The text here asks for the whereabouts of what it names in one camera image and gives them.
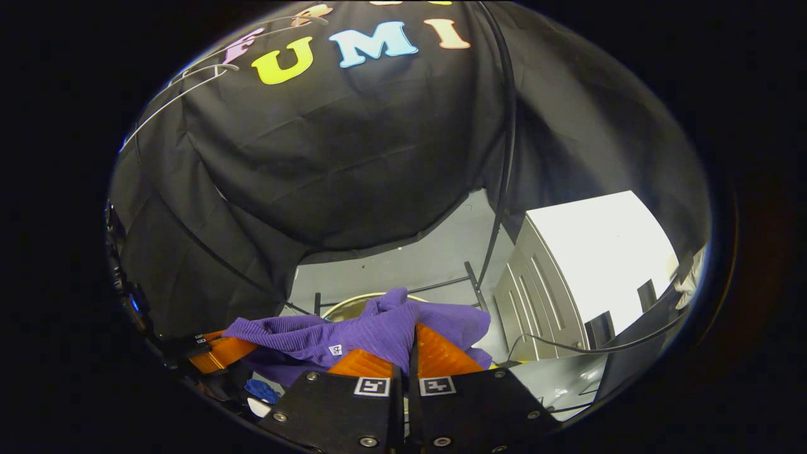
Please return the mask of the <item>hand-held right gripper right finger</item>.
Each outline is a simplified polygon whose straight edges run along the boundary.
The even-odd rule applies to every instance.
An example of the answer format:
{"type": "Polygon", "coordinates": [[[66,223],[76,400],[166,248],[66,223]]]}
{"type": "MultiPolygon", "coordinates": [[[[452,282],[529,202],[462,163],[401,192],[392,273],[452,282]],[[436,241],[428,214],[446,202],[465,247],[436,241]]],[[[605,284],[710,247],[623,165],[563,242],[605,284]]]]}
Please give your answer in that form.
{"type": "Polygon", "coordinates": [[[512,371],[482,368],[422,323],[411,352],[409,422],[420,453],[530,453],[559,431],[512,371]]]}

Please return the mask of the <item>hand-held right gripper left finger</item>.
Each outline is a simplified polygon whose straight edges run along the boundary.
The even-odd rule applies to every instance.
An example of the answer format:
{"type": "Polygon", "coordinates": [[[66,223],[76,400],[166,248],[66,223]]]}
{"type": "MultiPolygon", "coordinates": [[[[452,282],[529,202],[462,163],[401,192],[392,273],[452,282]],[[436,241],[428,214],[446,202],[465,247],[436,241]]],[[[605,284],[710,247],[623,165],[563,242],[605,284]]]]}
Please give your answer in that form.
{"type": "Polygon", "coordinates": [[[353,350],[325,373],[303,373],[258,427],[306,453],[396,453],[404,442],[400,368],[353,350]]]}

